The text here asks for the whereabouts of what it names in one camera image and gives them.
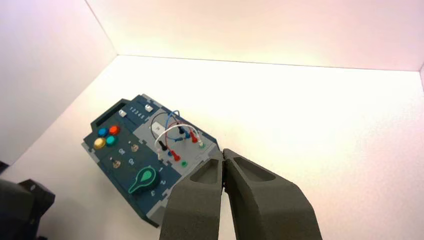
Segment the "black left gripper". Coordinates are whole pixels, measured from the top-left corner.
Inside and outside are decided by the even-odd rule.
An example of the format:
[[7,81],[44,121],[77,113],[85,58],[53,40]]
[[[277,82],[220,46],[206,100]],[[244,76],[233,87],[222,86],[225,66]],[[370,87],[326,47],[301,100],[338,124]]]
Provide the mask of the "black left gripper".
[[39,235],[42,216],[56,195],[39,182],[0,181],[0,238],[2,240],[47,240]]

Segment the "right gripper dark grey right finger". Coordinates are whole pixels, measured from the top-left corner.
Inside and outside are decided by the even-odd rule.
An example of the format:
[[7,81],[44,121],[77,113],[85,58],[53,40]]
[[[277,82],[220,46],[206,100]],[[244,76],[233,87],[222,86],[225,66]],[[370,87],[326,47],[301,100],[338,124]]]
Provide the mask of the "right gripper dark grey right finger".
[[236,239],[322,239],[314,208],[295,183],[228,148],[223,157]]

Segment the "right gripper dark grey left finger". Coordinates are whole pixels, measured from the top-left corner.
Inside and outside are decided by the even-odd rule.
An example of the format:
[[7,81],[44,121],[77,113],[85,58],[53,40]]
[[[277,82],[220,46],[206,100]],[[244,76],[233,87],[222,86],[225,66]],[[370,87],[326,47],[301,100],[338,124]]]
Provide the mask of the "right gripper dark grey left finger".
[[178,182],[161,225],[161,240],[217,240],[221,215],[224,157],[221,151]]

